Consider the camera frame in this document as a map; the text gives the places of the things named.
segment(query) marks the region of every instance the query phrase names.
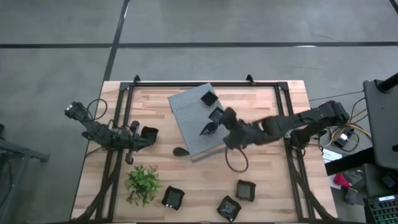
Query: red object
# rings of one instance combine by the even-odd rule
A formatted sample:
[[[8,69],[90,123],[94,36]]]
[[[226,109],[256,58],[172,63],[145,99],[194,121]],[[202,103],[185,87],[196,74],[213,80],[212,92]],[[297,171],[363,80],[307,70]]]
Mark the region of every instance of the red object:
[[[335,178],[333,178],[333,182],[337,185],[344,186],[344,187],[351,187],[348,180],[343,176],[343,174],[336,174]]]

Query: wooden table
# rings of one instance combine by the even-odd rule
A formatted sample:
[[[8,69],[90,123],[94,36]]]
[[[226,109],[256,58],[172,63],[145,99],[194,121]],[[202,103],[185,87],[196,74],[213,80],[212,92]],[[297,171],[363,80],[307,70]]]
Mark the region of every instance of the wooden table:
[[[295,113],[310,109],[303,81],[288,81],[292,105]],[[101,98],[108,102],[106,115],[99,119],[107,123],[113,119],[120,82],[105,82]],[[225,222],[216,208],[223,197],[229,195],[242,206],[235,222],[281,222],[296,221],[292,187],[290,184],[285,149],[282,141],[264,146],[248,146],[244,151],[249,159],[249,169],[243,174],[231,171],[225,163],[224,154],[216,154],[197,163],[188,157],[175,157],[175,147],[186,148],[177,122],[170,109],[167,97],[185,91],[191,87],[135,87],[129,124],[133,120],[159,129],[156,143],[134,154],[134,166],[154,166],[159,170],[163,187],[157,198],[145,208],[130,205],[125,201],[127,190],[124,188],[126,172],[134,166],[124,161],[119,180],[118,198],[115,208],[116,222]],[[265,116],[278,114],[275,90],[270,87],[214,87],[224,108],[230,106],[238,118],[253,121]],[[97,111],[102,114],[104,104]],[[119,123],[122,123],[123,112]],[[90,142],[88,152],[98,147]],[[94,199],[100,190],[106,153],[97,151],[86,158],[76,195],[72,218],[78,217]],[[244,158],[238,151],[229,152],[231,165],[244,167]],[[311,190],[320,203],[336,217],[336,209],[326,176],[321,152],[318,148],[307,147],[304,157]],[[239,179],[257,184],[256,199],[253,203],[234,197]],[[185,192],[182,207],[175,211],[161,204],[166,188],[171,185]],[[302,207],[305,200],[301,192]],[[107,200],[104,205],[108,211]]]

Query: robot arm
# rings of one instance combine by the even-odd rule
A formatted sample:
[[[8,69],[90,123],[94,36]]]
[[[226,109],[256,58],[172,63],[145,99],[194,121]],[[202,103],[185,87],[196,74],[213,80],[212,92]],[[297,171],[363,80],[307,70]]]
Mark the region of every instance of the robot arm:
[[[304,147],[310,137],[329,126],[340,126],[349,120],[347,112],[340,103],[328,101],[317,108],[292,116],[268,116],[252,123],[236,119],[233,109],[227,108],[220,123],[229,129],[224,142],[230,149],[244,148],[248,144],[263,145],[280,139],[290,130],[290,145]]]
[[[88,110],[79,102],[73,102],[65,110],[65,115],[84,125],[86,131],[82,132],[81,135],[88,140],[93,140],[105,149],[129,149],[126,155],[126,162],[130,165],[133,162],[133,151],[141,150],[156,141],[158,129],[143,127],[141,135],[139,135],[137,133],[139,129],[138,121],[133,121],[129,128],[115,127],[114,129],[109,129],[108,125],[101,124],[89,116]]]

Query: yellow wire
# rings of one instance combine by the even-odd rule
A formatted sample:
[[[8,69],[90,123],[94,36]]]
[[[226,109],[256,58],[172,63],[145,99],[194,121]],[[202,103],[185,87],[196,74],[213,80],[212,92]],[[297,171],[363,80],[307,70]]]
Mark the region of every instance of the yellow wire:
[[[362,111],[360,111],[359,113],[357,113],[356,115],[354,115],[354,116],[350,119],[350,122],[351,122],[355,117],[357,117],[358,115],[360,115],[361,113],[363,113],[363,112],[365,112],[365,111],[366,111],[366,108],[363,109]]]
[[[363,113],[363,112],[365,112],[365,111],[366,111],[366,108],[363,109],[362,111],[360,111],[359,113],[357,113],[356,115],[354,115],[349,121],[351,122],[355,117],[357,117],[358,115],[360,115],[361,113]],[[362,133],[364,133],[365,135],[367,135],[370,139],[372,139],[372,136],[371,136],[367,131],[365,131],[364,129],[358,127],[357,125],[355,125],[355,124],[348,124],[348,123],[347,123],[346,126],[352,127],[352,128],[354,128],[354,129],[357,129],[358,131],[361,131]],[[335,136],[341,136],[341,134],[343,133],[343,131],[344,131],[344,128],[340,128],[340,130],[338,130],[337,132],[332,133],[332,135],[331,135],[332,140],[333,140],[333,141],[336,141]]]

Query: potted plant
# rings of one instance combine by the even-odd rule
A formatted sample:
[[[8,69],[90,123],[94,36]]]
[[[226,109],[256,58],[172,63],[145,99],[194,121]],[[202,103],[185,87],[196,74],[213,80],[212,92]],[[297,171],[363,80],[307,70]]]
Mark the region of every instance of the potted plant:
[[[139,202],[142,202],[142,206],[145,207],[146,204],[153,201],[158,189],[162,187],[159,184],[159,173],[156,171],[156,168],[146,169],[141,165],[135,166],[133,171],[126,173],[128,178],[124,186],[129,192],[129,196],[126,198],[127,202],[130,204],[134,202],[137,206],[139,206]]]

